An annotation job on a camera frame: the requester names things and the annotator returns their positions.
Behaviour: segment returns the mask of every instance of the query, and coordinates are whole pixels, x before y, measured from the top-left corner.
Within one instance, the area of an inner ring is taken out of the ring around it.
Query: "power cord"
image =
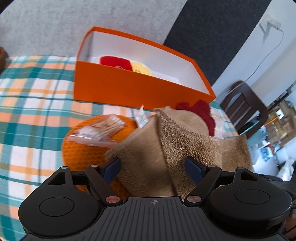
[[[224,99],[227,95],[229,95],[232,91],[234,91],[236,88],[238,88],[239,86],[241,86],[243,83],[245,83],[245,82],[247,82],[255,73],[256,73],[256,71],[259,69],[259,67],[260,67],[260,65],[264,62],[264,60],[278,47],[278,46],[280,46],[280,44],[281,44],[281,42],[283,41],[283,38],[284,38],[284,32],[281,30],[281,29],[279,29],[279,28],[277,28],[277,30],[279,30],[279,31],[281,31],[282,33],[283,33],[283,36],[282,36],[282,38],[281,38],[281,40],[280,40],[280,42],[279,42],[279,44],[276,46],[276,47],[274,47],[269,53],[268,53],[268,55],[266,55],[265,56],[265,58],[260,62],[260,64],[258,65],[258,67],[255,69],[255,71],[246,79],[246,80],[244,80],[242,83],[240,83],[238,86],[236,86],[234,89],[232,89],[230,92],[228,92],[225,96],[223,96],[223,97],[221,97],[219,100],[217,100],[217,102],[218,103],[220,103],[220,101],[222,100],[222,99]]]

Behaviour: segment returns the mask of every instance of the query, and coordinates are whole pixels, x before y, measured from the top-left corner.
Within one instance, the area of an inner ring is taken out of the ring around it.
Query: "plaid tablecloth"
[[[61,167],[61,143],[81,121],[102,114],[134,118],[137,110],[73,101],[76,58],[11,58],[0,75],[0,238],[20,240],[25,232],[18,207],[48,176]],[[224,137],[236,136],[220,106],[211,113],[223,120]]]

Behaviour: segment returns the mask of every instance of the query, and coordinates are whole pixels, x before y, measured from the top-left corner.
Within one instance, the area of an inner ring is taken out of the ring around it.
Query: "orange box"
[[[146,65],[153,76],[98,63],[117,56]],[[80,45],[74,99],[147,110],[178,102],[210,103],[215,94],[196,62],[153,41],[116,30],[93,27]]]

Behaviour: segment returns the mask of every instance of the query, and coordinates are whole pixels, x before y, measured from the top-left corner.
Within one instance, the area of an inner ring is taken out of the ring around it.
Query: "towel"
[[[170,107],[105,154],[106,160],[121,160],[120,182],[133,196],[181,196],[184,199],[194,183],[184,168],[186,156],[201,164],[225,171],[251,168],[246,136],[219,140],[209,136],[205,122],[196,114]]]

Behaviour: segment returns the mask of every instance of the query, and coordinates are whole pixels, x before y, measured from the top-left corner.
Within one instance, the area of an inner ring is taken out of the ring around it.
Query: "chair backrest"
[[[240,80],[231,86],[231,90],[233,91],[222,101],[221,108],[228,115],[238,133],[256,111],[260,112],[259,122],[246,132],[247,139],[249,139],[267,121],[268,110],[247,83]],[[236,96],[238,98],[232,103],[231,100]]]

